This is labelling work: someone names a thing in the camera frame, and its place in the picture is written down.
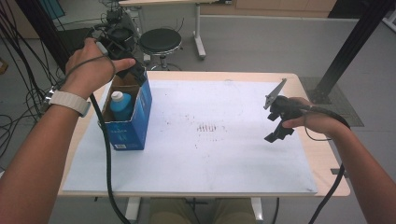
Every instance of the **white paper sheet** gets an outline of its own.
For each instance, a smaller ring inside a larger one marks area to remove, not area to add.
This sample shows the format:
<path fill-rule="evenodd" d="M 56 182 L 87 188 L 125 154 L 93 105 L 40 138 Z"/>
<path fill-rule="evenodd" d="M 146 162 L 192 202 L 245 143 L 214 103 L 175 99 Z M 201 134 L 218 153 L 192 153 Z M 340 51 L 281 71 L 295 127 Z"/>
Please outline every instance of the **white paper sheet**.
<path fill-rule="evenodd" d="M 298 134 L 274 143 L 263 139 L 279 123 L 267 119 L 269 111 L 263 109 L 265 94 L 277 84 L 151 80 L 146 147 L 112 150 L 113 190 L 316 193 Z M 106 191 L 105 141 L 96 116 L 79 143 L 63 190 Z"/>

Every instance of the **table top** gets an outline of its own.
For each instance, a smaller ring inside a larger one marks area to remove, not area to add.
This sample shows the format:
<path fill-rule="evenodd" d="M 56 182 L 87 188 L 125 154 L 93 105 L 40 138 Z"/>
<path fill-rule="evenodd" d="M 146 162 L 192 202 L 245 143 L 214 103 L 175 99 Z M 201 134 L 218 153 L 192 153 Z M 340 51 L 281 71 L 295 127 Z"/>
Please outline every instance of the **table top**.
<path fill-rule="evenodd" d="M 211 3 L 214 0 L 125 0 L 119 1 L 121 7 L 142 7 L 148 5 L 163 4 L 191 4 L 191 3 Z"/>
<path fill-rule="evenodd" d="M 306 98 L 304 89 L 294 74 L 272 74 L 272 73 L 218 73 L 218 72 L 148 72 L 149 80 L 202 80 L 202 81 L 248 81 L 248 82 L 280 82 L 282 78 L 287 78 L 288 81 L 283 89 L 286 96 L 301 96 Z M 95 93 L 97 98 L 103 93 L 103 88 Z M 74 158 L 78 142 L 81 140 L 82 135 L 85 133 L 90 117 L 93 111 L 91 110 L 89 115 L 85 119 L 80 119 L 78 126 L 75 130 L 75 134 L 72 139 L 72 143 L 69 149 L 67 162 L 64 170 L 64 178 L 60 187 L 60 195 L 98 195 L 97 192 L 70 192 L 63 191 L 64 181 L 70 170 L 72 160 Z M 304 128 L 297 129 L 298 136 L 301 139 L 305 156 L 307 157 L 309 166 L 312 170 L 313 177 L 315 179 L 318 193 L 317 196 L 325 195 L 335 179 L 335 175 L 330 172 L 332 168 L 338 168 L 339 165 L 332 153 L 332 149 L 327 142 L 315 142 L 310 140 Z M 321 134 L 312 133 L 316 138 L 323 138 Z M 350 189 L 345 179 L 342 180 L 334 196 L 347 196 L 350 193 Z M 131 193 L 116 193 L 120 196 L 136 196 Z M 262 196 L 261 194 L 252 194 L 251 196 Z"/>

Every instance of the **white bottle cap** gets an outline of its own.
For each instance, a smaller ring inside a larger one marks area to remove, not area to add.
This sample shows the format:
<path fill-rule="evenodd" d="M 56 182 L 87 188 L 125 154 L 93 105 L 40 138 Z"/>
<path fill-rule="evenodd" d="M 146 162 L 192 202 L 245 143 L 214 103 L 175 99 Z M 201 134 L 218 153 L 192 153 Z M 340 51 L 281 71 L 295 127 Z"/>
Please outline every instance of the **white bottle cap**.
<path fill-rule="evenodd" d="M 119 101 L 123 100 L 122 92 L 113 91 L 113 93 L 111 93 L 111 99 L 113 99 L 113 101 L 115 101 L 115 102 L 119 102 Z"/>

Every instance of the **khaki pants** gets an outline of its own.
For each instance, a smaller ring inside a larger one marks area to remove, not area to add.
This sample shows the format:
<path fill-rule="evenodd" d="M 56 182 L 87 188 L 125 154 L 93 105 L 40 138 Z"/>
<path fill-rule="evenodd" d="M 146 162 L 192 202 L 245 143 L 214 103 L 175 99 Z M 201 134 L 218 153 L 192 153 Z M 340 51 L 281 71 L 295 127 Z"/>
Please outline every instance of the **khaki pants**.
<path fill-rule="evenodd" d="M 216 199 L 214 224 L 255 224 L 251 200 Z M 185 199 L 150 200 L 150 224 L 198 224 L 192 208 Z"/>

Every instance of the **hand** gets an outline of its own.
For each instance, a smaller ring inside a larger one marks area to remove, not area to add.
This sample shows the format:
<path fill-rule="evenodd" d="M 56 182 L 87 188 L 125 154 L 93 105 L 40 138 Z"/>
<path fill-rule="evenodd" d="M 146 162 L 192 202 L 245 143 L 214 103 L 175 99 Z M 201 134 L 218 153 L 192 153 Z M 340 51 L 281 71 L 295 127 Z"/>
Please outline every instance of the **hand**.
<path fill-rule="evenodd" d="M 79 64 L 101 55 L 103 55 L 103 53 L 96 46 L 95 39 L 85 39 L 84 48 L 77 50 L 67 62 L 66 74 Z M 107 57 L 84 63 L 68 75 L 61 90 L 88 99 L 91 93 L 104 86 L 113 77 L 114 72 L 117 73 L 125 70 L 132 67 L 135 63 L 136 61 L 134 59 L 111 61 Z"/>
<path fill-rule="evenodd" d="M 290 99 L 298 101 L 303 105 L 313 105 L 311 102 L 301 97 L 290 97 Z M 300 118 L 286 120 L 283 122 L 282 126 L 284 128 L 296 128 L 299 126 L 306 126 L 306 128 L 312 130 L 313 132 L 324 133 L 329 137 L 332 137 L 341 129 L 345 129 L 346 127 L 344 124 L 336 119 L 332 119 L 325 114 L 315 112 L 306 112 Z"/>

